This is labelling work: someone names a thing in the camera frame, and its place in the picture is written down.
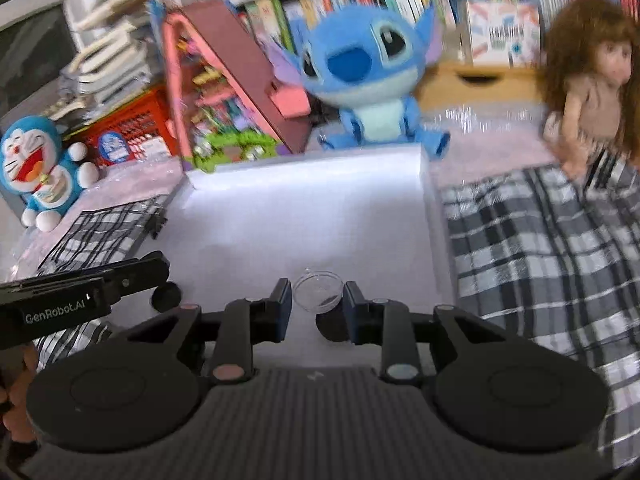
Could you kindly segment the person left hand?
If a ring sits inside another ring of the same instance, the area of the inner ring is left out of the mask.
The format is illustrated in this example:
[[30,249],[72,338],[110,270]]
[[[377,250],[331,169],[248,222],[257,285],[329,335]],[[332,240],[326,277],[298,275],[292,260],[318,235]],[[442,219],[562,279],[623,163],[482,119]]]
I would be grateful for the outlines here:
[[1,403],[9,403],[1,410],[1,422],[13,442],[30,443],[36,440],[36,434],[27,417],[26,394],[29,385],[37,373],[38,353],[33,344],[23,346],[22,370],[8,388],[1,388]]

